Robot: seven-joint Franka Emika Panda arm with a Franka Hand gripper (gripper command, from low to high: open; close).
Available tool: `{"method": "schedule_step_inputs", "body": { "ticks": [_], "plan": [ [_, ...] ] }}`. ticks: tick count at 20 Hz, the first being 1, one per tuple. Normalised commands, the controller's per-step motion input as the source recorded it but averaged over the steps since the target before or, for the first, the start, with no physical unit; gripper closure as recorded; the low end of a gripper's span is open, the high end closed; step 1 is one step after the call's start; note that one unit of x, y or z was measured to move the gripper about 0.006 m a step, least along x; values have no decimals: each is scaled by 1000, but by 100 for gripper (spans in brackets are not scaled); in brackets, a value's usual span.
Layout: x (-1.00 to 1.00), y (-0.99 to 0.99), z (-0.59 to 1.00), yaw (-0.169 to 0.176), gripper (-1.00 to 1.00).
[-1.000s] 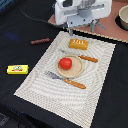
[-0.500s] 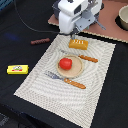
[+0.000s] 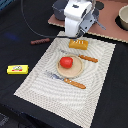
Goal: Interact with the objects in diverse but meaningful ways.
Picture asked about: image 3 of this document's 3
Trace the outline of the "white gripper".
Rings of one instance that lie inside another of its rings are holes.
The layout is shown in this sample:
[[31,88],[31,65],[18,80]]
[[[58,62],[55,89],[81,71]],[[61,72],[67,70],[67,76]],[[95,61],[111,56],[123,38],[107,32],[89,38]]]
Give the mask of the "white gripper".
[[83,36],[94,23],[92,13],[95,0],[69,0],[65,9],[65,35],[69,38]]

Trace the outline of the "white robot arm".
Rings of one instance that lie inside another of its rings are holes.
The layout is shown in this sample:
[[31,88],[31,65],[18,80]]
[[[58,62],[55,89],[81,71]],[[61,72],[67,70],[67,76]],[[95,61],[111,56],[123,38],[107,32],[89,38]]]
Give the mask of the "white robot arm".
[[93,25],[95,19],[95,0],[69,0],[65,9],[65,35],[69,38],[83,36]]

